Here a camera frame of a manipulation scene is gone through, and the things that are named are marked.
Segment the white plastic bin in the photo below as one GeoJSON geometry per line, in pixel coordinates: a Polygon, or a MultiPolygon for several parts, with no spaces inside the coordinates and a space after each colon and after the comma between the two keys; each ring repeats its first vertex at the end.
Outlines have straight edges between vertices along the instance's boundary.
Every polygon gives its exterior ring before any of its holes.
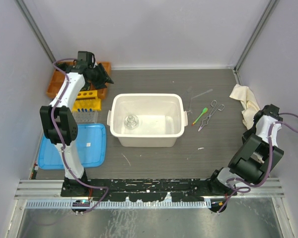
{"type": "Polygon", "coordinates": [[[172,147],[183,135],[188,116],[177,94],[119,94],[108,111],[107,125],[124,147],[172,147]],[[131,114],[139,119],[135,129],[124,125],[131,114]]]}

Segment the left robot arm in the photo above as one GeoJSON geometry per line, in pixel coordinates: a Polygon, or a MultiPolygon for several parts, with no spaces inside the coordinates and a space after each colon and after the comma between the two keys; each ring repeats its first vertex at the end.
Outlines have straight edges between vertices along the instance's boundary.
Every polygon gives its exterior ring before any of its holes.
{"type": "Polygon", "coordinates": [[[79,51],[73,61],[74,64],[66,68],[58,66],[63,63],[62,59],[53,62],[53,67],[65,79],[53,101],[40,108],[44,135],[57,148],[64,165],[65,178],[61,191],[63,197],[85,196],[94,189],[88,183],[76,147],[78,125],[72,114],[75,100],[88,82],[96,89],[106,88],[108,83],[113,83],[103,65],[97,64],[94,53],[79,51]]]}

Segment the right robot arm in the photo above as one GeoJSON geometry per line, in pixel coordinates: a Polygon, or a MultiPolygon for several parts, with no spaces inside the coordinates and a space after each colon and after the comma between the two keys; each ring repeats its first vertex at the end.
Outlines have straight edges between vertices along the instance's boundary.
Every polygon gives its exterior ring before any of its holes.
{"type": "Polygon", "coordinates": [[[215,170],[210,177],[208,190],[211,194],[228,193],[242,181],[249,188],[262,184],[265,174],[270,173],[284,155],[276,142],[281,125],[269,131],[273,123],[283,121],[279,109],[270,104],[255,114],[252,128],[242,135],[241,148],[227,167],[215,170]]]}

